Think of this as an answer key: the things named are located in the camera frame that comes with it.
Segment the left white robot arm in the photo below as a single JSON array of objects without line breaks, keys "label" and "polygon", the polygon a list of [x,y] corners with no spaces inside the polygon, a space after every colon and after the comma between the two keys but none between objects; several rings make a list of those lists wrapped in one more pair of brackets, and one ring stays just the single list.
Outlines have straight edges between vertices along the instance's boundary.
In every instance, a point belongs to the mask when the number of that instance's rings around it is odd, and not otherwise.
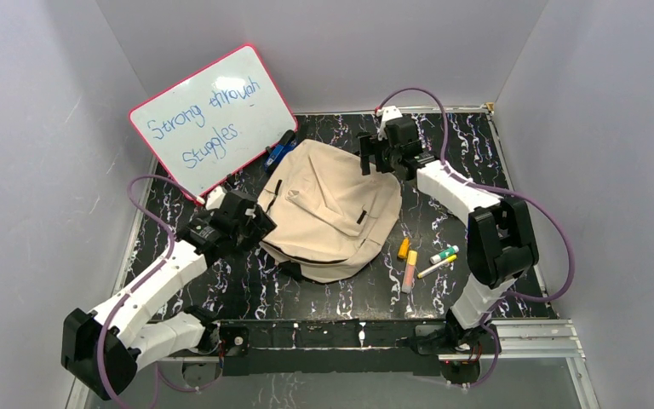
[{"label": "left white robot arm", "polygon": [[217,188],[146,271],[90,311],[64,321],[61,364],[103,400],[116,400],[138,371],[182,350],[222,353],[216,318],[199,306],[151,322],[179,290],[221,259],[257,246],[275,222],[255,197]]}]

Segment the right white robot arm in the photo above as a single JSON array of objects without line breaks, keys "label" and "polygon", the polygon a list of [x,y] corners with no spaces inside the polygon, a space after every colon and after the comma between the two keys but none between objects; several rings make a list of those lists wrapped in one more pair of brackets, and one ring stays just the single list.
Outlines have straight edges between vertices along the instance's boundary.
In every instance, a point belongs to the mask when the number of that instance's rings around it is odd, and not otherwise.
[{"label": "right white robot arm", "polygon": [[378,131],[359,135],[362,171],[392,173],[412,181],[420,193],[436,199],[467,229],[470,275],[446,315],[445,340],[457,353],[479,341],[478,326],[516,279],[539,259],[525,201],[478,187],[424,150],[415,122],[395,106],[376,110]]}]

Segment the beige backpack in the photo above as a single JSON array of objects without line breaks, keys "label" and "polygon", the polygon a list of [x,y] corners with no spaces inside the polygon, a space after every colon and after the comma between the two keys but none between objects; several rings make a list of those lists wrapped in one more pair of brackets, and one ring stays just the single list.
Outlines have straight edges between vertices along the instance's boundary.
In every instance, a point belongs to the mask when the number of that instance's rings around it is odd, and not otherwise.
[{"label": "beige backpack", "polygon": [[363,175],[357,155],[305,140],[287,153],[258,197],[276,227],[260,246],[300,276],[349,279],[378,256],[399,219],[401,185],[392,174]]}]

